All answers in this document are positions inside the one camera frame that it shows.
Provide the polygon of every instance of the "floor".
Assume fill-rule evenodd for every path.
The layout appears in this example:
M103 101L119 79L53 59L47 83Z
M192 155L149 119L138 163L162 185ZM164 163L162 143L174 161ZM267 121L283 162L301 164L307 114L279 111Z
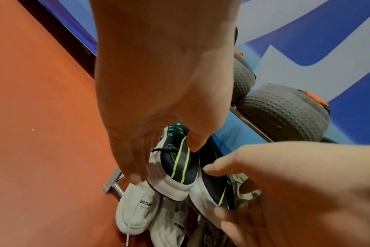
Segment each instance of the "floor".
M0 247L114 247L116 164L92 77L17 1L0 1ZM130 246L152 246L148 232Z

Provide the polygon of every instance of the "neon yellow stripe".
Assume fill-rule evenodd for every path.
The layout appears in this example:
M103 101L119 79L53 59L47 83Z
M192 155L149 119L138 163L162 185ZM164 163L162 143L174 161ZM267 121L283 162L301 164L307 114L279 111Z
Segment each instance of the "neon yellow stripe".
M189 161L189 156L190 156L189 154L190 154L190 149L188 148L188 154L186 155L185 167L184 167L184 171L182 172L182 180L181 180L182 184L185 181L185 172L186 172L186 168L188 167L188 161Z
M226 185L226 187L224 188L224 191L223 191L222 197L220 198L220 201L219 201L218 207L220 207L220 205L221 205L221 204L222 204L222 202L223 202L223 197L224 197L224 193L226 192L226 188L227 188L227 185Z
M185 139L186 139L186 136L181 141L180 150L178 151L176 162L174 162L173 174L171 175L171 178L174 178L174 175L176 174L177 164L178 164L178 161L179 161L180 156L181 156L182 145L184 144Z

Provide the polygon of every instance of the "skin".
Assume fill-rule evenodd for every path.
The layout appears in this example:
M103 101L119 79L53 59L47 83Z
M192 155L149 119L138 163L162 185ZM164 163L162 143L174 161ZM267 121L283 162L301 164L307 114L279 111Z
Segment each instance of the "skin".
M118 166L139 184L164 127L181 120L197 151L223 125L241 1L90 2L98 107ZM205 171L245 173L242 192L263 191L238 211L215 211L240 247L370 247L370 146L244 146Z
M227 117L240 0L91 0L98 32L96 92L113 156L133 184L180 120L195 152Z
M240 247L370 247L370 146L248 145L204 171L244 173L241 192L262 190L236 211L215 210Z

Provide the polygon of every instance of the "orange shoe tab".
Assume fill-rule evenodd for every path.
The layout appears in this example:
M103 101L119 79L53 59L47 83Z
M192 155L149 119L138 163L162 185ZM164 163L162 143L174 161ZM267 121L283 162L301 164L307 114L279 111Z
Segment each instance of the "orange shoe tab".
M243 57L243 52L238 51L237 49L234 49L234 51L238 54L240 54Z
M304 92L308 97L312 98L313 100L315 100L316 102L318 102L319 104L321 104L323 107L328 107L329 104L326 103L324 100L322 100L320 97L316 96L315 94L313 93L310 93L308 91L305 91Z

